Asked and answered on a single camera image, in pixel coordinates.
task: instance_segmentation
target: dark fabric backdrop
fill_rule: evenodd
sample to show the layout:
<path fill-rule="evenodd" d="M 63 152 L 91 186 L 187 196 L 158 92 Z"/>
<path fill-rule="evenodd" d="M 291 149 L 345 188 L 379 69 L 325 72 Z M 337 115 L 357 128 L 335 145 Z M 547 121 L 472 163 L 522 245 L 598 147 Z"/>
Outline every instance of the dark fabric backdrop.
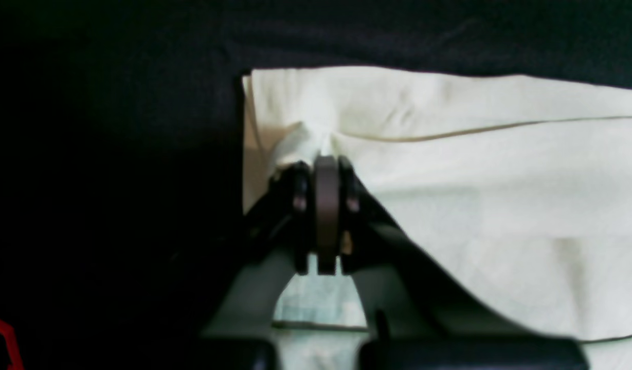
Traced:
<path fill-rule="evenodd" d="M 0 317 L 28 367 L 174 368 L 240 267 L 240 77 L 334 65 L 632 88 L 632 1 L 0 1 Z"/>

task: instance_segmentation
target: clamp jaw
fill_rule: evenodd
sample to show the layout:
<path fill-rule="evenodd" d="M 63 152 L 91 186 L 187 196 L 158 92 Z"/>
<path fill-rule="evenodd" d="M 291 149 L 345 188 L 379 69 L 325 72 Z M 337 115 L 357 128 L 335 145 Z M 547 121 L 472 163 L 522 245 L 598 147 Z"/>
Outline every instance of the clamp jaw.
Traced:
<path fill-rule="evenodd" d="M 358 367 L 584 370 L 572 339 L 542 337 L 466 292 L 400 229 L 345 157 L 298 162 L 272 180 L 245 216 L 247 263 L 201 332 L 191 368 L 272 370 L 275 304 L 295 273 L 335 260 L 355 282 L 371 340 Z"/>

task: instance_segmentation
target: crease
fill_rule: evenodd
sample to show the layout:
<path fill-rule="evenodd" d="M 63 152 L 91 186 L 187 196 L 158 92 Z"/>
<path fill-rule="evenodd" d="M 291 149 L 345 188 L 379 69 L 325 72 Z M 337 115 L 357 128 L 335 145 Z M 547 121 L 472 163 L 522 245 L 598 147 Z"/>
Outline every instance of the crease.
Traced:
<path fill-rule="evenodd" d="M 359 134 L 351 134 L 338 131 L 337 134 L 342 136 L 346 136 L 348 138 L 355 138 L 361 140 L 369 140 L 369 141 L 383 141 L 388 143 L 411 143 L 411 142 L 419 142 L 419 141 L 429 141 L 429 140 L 437 140 L 443 138 L 452 138 L 454 136 L 464 136 L 471 134 L 480 134 L 480 133 L 488 133 L 490 131 L 499 131 L 500 129 L 506 130 L 509 128 L 517 128 L 522 126 L 531 126 L 535 124 L 542 123 L 554 123 L 554 122 L 579 122 L 584 120 L 628 120 L 632 119 L 632 116 L 619 116 L 619 117 L 584 117 L 578 119 L 560 119 L 560 120 L 535 120 L 528 122 L 517 122 L 510 124 L 500 124 L 497 126 L 483 127 L 483 128 L 472 128 L 472 129 L 463 129 L 461 131 L 454 131 L 452 133 L 444 133 L 444 134 L 436 134 L 436 135 L 427 135 L 427 136 L 417 136 L 416 138 L 376 138 L 368 135 L 359 135 Z"/>

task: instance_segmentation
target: white cloth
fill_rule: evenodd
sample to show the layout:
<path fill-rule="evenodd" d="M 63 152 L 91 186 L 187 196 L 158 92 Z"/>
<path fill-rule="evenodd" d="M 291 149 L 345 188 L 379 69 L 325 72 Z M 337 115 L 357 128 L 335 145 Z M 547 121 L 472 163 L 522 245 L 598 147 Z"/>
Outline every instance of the white cloth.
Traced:
<path fill-rule="evenodd" d="M 632 335 L 631 90 L 374 67 L 243 84 L 245 210 L 277 166 L 346 155 L 492 308 L 539 332 Z"/>

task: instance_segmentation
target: red object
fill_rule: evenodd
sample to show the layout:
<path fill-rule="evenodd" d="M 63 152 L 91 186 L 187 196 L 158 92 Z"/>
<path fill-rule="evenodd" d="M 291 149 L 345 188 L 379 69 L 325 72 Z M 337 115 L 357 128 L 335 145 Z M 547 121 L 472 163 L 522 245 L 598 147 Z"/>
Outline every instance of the red object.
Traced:
<path fill-rule="evenodd" d="M 7 367 L 7 370 L 24 370 L 24 362 L 21 360 L 14 328 L 5 321 L 0 320 L 0 335 L 5 338 L 7 353 L 10 356 L 10 365 Z"/>

